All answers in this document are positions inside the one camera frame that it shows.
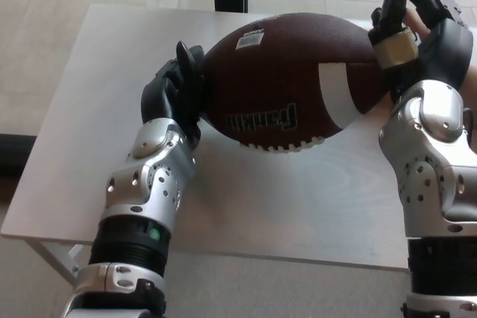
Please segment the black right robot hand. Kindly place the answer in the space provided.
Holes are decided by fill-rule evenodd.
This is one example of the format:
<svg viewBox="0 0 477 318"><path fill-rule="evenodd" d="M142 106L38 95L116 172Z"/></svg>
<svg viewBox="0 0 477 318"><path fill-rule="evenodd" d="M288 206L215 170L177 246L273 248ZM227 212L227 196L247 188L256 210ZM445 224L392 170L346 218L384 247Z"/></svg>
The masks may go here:
<svg viewBox="0 0 477 318"><path fill-rule="evenodd" d="M419 43L404 25L407 3L430 30ZM470 67L473 34L455 0L384 0L372 14L368 33L378 63L397 102L421 80L439 80L460 89Z"/></svg>

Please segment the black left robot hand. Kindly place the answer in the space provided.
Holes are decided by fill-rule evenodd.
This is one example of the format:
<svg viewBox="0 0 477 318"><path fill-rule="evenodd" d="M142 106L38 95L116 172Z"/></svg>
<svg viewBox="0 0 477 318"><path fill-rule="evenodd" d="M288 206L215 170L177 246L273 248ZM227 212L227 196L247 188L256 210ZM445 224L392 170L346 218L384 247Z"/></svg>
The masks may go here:
<svg viewBox="0 0 477 318"><path fill-rule="evenodd" d="M141 96L142 122L155 118L174 120L195 149L200 141L198 122L203 109L205 79L202 74L204 50L179 41L176 57L165 63L145 86Z"/></svg>

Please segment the person's bare hand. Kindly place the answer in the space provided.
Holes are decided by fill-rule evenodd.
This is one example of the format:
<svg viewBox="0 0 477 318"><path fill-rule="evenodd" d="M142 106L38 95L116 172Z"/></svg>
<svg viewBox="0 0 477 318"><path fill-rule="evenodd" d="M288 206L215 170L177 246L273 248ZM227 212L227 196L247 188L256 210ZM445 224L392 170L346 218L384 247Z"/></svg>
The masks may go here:
<svg viewBox="0 0 477 318"><path fill-rule="evenodd" d="M424 24L416 10L407 9L403 18L403 23L408 27L420 40L424 40L429 34L429 28Z"/></svg>

